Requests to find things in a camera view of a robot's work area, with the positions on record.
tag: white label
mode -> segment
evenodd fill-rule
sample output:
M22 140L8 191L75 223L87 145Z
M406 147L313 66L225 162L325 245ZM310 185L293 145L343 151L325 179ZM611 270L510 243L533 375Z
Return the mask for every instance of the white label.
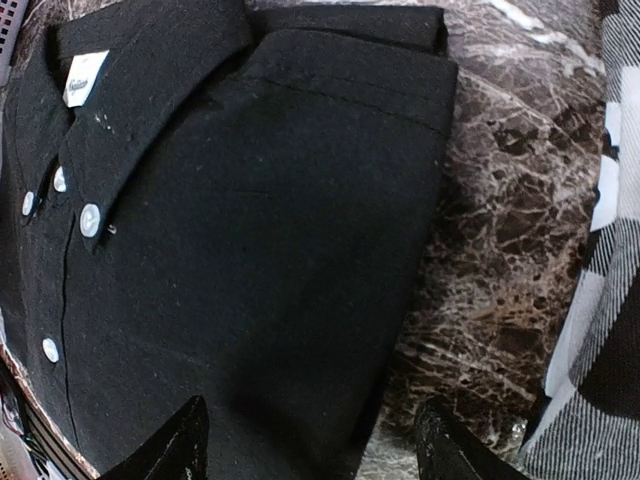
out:
M102 67L108 53L109 50L106 50L73 57L62 96L67 107L74 108L84 105L91 94L100 67Z

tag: shirt button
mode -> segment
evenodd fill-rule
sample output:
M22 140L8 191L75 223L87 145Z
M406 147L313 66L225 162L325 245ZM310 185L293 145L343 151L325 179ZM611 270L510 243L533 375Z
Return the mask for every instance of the shirt button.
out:
M93 238L100 228L100 209L93 203L87 203L80 214L80 231L87 238Z
M58 347L53 340L45 338L42 341L42 350L51 363L58 363L60 360L60 354L58 353Z
M56 192L64 193L67 191L67 182L64 179L62 167L58 167L56 174L53 176L53 188Z
M31 215L31 212L33 211L33 207L35 206L36 203L36 195L33 192L27 192L27 194L24 196L24 201L22 202L22 214L25 217L28 217L29 215Z

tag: black shirt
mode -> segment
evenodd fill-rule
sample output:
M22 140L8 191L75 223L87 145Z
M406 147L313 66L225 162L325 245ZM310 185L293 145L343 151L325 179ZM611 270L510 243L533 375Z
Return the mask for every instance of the black shirt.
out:
M445 39L433 8L211 0L41 37L4 113L0 307L96 468L201 394L212 479L353 473L435 204ZM69 60L107 49L68 109Z

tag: plaid fabric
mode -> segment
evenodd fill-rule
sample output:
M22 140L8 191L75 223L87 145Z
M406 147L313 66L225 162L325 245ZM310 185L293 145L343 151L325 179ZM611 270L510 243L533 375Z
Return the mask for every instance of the plaid fabric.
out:
M603 0L606 135L587 257L524 445L544 480L640 479L640 0Z

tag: brown marble countertop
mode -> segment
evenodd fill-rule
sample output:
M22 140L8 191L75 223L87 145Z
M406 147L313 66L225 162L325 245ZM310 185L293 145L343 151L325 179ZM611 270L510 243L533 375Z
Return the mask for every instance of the brown marble countertop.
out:
M43 25L115 1L32 0L17 68ZM579 273L604 70L592 0L385 3L444 7L461 67L433 239L358 477L416 480L410 433L426 396L447 397L503 457L519 445Z

